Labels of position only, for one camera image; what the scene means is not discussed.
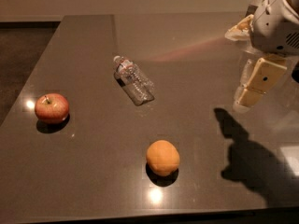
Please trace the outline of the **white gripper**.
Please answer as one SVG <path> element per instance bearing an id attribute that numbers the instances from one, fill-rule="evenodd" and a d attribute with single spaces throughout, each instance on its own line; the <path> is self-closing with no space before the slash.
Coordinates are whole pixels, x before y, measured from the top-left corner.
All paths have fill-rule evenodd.
<path id="1" fill-rule="evenodd" d="M 251 44 L 258 50 L 298 55 L 299 0 L 263 0 L 254 17 L 248 15 L 224 36 L 231 41 L 247 41 L 249 31 Z M 286 71 L 286 60 L 280 56 L 248 59 L 235 92 L 233 110 L 238 113 L 248 112 Z"/>

